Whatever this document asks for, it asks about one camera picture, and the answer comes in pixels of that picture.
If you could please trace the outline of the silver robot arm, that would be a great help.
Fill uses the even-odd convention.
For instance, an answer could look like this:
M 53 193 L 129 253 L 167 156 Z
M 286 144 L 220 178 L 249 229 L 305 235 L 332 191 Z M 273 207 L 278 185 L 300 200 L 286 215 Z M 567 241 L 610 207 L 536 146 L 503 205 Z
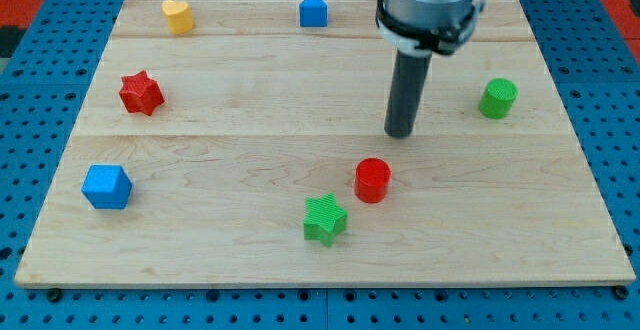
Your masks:
M 484 5 L 483 0 L 377 0 L 376 26 L 405 55 L 449 56 L 471 38 Z

